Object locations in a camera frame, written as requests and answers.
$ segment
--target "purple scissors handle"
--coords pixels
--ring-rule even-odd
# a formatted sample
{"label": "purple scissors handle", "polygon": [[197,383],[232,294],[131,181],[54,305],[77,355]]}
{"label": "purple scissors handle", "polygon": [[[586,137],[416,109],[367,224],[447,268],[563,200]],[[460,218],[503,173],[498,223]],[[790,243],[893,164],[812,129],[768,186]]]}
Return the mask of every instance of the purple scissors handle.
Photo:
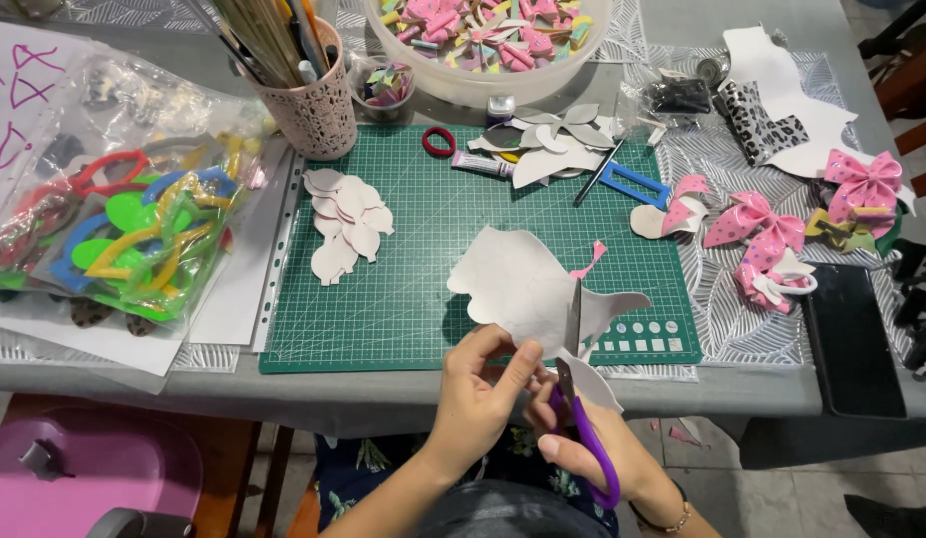
{"label": "purple scissors handle", "polygon": [[[556,415],[558,415],[558,411],[564,405],[563,402],[565,401],[565,394],[559,385],[552,387],[552,393],[549,395],[549,406],[552,407],[552,410],[556,411]],[[592,429],[592,423],[589,422],[589,417],[586,415],[585,409],[582,408],[582,400],[576,397],[571,407],[573,410],[573,420],[576,422],[576,429],[578,429],[579,432],[579,442],[581,442],[582,446],[586,447],[586,449],[596,457],[596,460],[599,461],[602,474],[605,475],[605,483],[609,486],[609,493],[603,493],[600,488],[596,487],[588,480],[586,480],[585,483],[589,485],[589,491],[592,493],[592,497],[596,500],[597,505],[606,510],[614,510],[619,504],[620,497],[622,496],[622,490],[619,487],[619,474],[616,473],[616,468],[612,464],[612,459],[609,458],[609,455],[605,452],[605,448],[602,447],[601,441],[599,441],[599,438],[596,436],[596,431]],[[558,426],[556,426],[551,433],[558,434],[558,429]]]}

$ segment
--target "green cutting mat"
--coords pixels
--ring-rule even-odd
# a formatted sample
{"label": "green cutting mat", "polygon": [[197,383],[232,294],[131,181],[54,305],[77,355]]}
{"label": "green cutting mat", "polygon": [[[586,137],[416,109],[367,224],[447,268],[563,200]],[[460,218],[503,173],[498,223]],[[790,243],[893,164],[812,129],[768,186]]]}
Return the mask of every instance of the green cutting mat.
{"label": "green cutting mat", "polygon": [[[340,284],[320,286],[310,257],[323,243],[310,195],[300,189],[280,293],[269,321],[260,373],[436,370],[443,353],[473,326],[469,296],[446,289],[449,270],[486,225],[535,234],[566,270],[592,261],[593,242],[608,252],[585,279],[600,293],[641,291],[652,306],[620,316],[602,335],[595,365],[697,363],[702,350],[672,240],[649,241],[628,229],[638,202],[601,185],[579,208],[573,198],[588,174],[548,188],[513,190],[508,181],[456,170],[421,146],[425,127],[360,126],[342,159],[311,163],[359,176],[377,188],[394,215],[377,262],[360,258]],[[450,127],[465,147],[483,131]],[[651,149],[628,141],[616,161],[659,179]]]}

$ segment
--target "scissors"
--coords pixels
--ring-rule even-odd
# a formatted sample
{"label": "scissors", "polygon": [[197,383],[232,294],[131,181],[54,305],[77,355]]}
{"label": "scissors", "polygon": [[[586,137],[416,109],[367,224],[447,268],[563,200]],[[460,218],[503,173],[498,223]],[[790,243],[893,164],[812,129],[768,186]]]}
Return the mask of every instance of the scissors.
{"label": "scissors", "polygon": [[[573,293],[573,302],[569,307],[569,316],[566,320],[566,340],[565,348],[574,358],[579,348],[579,325],[582,319],[582,279],[576,278],[576,291]],[[573,373],[569,369],[569,363],[560,357],[555,358],[555,369],[559,374],[559,382],[552,388],[552,394],[549,396],[549,405],[555,411],[556,416],[560,416],[562,406],[568,405],[572,412],[573,421],[576,422],[578,438],[573,438],[576,442],[582,443],[589,452],[596,457],[605,475],[605,482],[609,486],[609,493],[602,493],[600,488],[589,481],[589,491],[592,492],[593,499],[596,503],[607,510],[615,509],[619,504],[621,490],[619,487],[619,475],[612,464],[612,459],[606,454],[605,448],[592,429],[592,423],[586,416],[585,409],[582,408],[582,400],[576,396],[576,388],[573,385]],[[556,425],[552,434],[558,434],[559,426]]]}

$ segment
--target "polka dot bow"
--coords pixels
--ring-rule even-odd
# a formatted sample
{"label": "polka dot bow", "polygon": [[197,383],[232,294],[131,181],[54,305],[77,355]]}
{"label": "polka dot bow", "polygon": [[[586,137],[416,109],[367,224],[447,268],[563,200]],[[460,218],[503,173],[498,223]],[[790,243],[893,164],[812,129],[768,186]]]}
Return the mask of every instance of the polka dot bow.
{"label": "polka dot bow", "polygon": [[[895,193],[901,190],[901,165],[887,151],[875,157],[865,168],[858,159],[832,149],[824,180],[838,183],[828,207],[828,217],[834,224],[847,220],[853,208],[891,208],[898,204]],[[880,238],[894,226],[894,219],[882,222],[871,230]]]}
{"label": "polka dot bow", "polygon": [[759,225],[762,231],[756,234],[745,250],[742,264],[751,263],[756,271],[771,269],[781,260],[788,245],[801,252],[805,242],[805,223],[800,218],[772,213],[768,201],[754,190],[735,192],[732,200],[737,205],[721,214],[708,229],[702,246],[712,247],[746,238]]}

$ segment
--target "left hand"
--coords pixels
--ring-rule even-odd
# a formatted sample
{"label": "left hand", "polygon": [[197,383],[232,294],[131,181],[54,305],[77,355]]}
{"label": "left hand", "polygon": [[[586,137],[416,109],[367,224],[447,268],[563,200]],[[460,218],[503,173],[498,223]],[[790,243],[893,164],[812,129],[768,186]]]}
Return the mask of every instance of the left hand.
{"label": "left hand", "polygon": [[534,373],[545,373],[542,347],[529,341],[505,367],[486,360],[511,352],[513,337],[497,324],[479,325],[443,356],[436,423],[421,449],[438,461],[452,482],[493,448],[523,388],[538,391]]}

